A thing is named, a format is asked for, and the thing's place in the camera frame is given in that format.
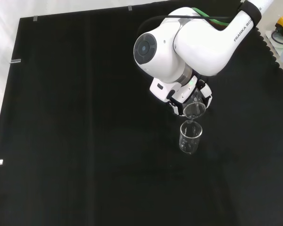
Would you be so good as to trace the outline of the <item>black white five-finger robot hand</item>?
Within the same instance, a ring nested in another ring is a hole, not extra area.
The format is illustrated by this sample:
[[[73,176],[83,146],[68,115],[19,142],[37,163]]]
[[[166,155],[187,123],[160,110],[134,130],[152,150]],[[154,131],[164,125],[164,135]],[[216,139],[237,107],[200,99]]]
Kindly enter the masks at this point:
[[[196,76],[181,87],[168,101],[175,115],[196,119],[202,116],[212,101],[209,85]]]

